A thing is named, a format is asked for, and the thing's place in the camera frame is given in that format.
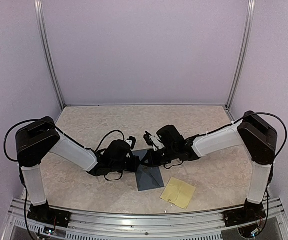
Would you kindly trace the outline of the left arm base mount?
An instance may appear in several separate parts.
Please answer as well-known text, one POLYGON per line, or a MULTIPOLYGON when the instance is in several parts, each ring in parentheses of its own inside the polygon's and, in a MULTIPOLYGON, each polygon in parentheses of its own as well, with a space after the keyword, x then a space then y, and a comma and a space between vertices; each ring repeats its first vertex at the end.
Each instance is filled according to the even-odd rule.
POLYGON ((42 205, 31 205, 27 218, 54 227, 68 228, 71 213, 49 207, 48 202, 42 205))

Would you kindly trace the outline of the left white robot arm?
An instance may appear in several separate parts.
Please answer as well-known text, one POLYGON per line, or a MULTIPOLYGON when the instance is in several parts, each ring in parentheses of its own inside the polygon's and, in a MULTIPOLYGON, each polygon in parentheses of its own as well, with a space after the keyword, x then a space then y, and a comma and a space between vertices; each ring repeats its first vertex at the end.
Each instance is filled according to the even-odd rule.
POLYGON ((29 197, 30 212, 47 223, 54 217, 46 199, 40 164, 48 154, 55 154, 80 167, 94 177, 107 177, 110 173, 137 172, 140 159, 132 150, 134 137, 114 140, 107 148, 87 148, 65 134, 49 116, 28 119, 12 126, 19 128, 15 134, 15 146, 20 180, 29 197))

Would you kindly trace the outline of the brown sticker sheet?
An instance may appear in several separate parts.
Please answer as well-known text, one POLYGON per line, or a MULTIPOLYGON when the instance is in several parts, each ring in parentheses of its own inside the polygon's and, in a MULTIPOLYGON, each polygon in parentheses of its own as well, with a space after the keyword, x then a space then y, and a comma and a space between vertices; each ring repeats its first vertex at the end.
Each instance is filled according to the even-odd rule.
POLYGON ((182 180, 171 177, 165 186, 160 199, 181 209, 186 209, 196 188, 182 180))

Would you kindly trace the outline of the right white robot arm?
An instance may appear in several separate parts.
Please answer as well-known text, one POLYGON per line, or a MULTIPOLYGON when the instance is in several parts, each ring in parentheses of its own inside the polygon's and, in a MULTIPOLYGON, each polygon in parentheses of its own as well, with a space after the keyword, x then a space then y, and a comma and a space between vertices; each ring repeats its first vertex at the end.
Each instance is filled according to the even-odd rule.
POLYGON ((285 126, 274 114, 247 111, 227 125, 187 138, 173 125, 162 127, 155 135, 147 132, 144 140, 151 148, 140 163, 149 168, 161 167, 174 160, 191 162, 226 149, 243 147, 250 155, 252 175, 239 217, 244 222, 250 222, 263 208, 262 201, 272 179, 273 165, 282 150, 282 147, 277 147, 277 131, 263 116, 272 117, 285 126))

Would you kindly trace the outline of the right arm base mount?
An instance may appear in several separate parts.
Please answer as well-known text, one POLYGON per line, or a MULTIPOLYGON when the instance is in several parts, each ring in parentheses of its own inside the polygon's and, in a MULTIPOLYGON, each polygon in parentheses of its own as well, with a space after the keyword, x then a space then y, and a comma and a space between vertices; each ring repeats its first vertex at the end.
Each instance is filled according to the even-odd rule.
POLYGON ((242 225, 267 217, 263 204, 254 204, 247 201, 240 208, 226 210, 222 213, 225 227, 242 225))

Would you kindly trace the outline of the blue paper envelope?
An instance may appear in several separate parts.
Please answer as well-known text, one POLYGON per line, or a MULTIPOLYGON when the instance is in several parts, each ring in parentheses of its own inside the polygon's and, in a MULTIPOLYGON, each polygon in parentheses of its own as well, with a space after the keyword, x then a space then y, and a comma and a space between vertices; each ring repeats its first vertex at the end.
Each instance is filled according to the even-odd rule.
POLYGON ((158 167, 147 167, 140 164, 135 173, 135 177, 139 192, 164 187, 162 175, 158 167))

